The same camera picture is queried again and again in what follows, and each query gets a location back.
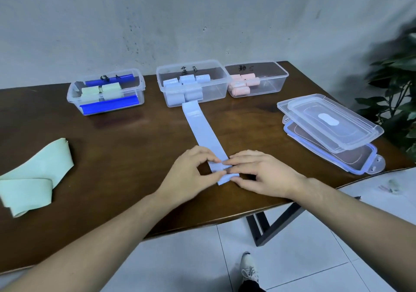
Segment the hand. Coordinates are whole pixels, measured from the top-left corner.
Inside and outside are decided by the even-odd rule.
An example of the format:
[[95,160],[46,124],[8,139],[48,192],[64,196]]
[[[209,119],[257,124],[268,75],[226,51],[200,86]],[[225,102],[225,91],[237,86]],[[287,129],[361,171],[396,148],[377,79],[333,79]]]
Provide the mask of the hand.
[[230,174],[256,175],[256,181],[232,177],[241,188],[292,199],[294,191],[306,182],[306,177],[271,155],[259,151],[242,151],[231,155],[224,165],[234,165],[227,169]]
[[174,162],[156,193],[175,206],[194,198],[227,173],[222,170],[201,176],[197,167],[206,161],[221,162],[209,148],[195,146],[187,150]]

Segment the shoelace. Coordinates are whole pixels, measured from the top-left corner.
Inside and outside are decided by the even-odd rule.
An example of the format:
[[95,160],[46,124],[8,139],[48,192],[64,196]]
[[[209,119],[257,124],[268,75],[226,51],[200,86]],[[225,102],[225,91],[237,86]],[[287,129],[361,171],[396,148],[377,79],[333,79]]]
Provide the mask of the shoelace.
[[258,281],[257,273],[253,267],[248,268],[248,272],[247,269],[242,269],[241,274],[244,277],[244,279],[253,280],[254,278],[255,280],[253,281]]

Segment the black pants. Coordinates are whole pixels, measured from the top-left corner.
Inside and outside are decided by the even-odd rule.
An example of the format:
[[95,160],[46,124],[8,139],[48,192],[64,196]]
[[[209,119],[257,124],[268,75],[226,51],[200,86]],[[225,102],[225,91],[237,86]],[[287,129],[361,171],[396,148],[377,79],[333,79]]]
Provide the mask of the black pants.
[[242,283],[242,285],[238,289],[238,292],[266,292],[266,291],[260,288],[260,285],[256,281],[246,280]]

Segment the person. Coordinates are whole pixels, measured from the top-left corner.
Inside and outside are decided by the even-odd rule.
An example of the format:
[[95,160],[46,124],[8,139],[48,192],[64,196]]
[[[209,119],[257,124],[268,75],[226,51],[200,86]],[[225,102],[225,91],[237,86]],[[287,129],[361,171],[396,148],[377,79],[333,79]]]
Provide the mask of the person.
[[[161,218],[226,174],[200,175],[197,166],[205,161],[220,162],[207,148],[187,150],[156,192],[62,248],[3,292],[100,291]],[[256,180],[233,177],[241,188],[304,207],[397,291],[416,290],[415,225],[307,178],[262,152],[242,151],[223,163],[232,165],[229,173],[256,175]],[[250,254],[243,255],[241,268],[245,280],[240,292],[263,291]]]

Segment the shoe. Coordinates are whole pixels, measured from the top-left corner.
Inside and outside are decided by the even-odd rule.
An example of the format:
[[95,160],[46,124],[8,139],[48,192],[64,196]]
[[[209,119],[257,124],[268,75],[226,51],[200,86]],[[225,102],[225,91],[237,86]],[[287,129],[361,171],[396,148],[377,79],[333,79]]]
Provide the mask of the shoe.
[[242,281],[252,280],[259,283],[259,275],[254,264],[254,259],[249,252],[242,254],[240,271],[242,274]]

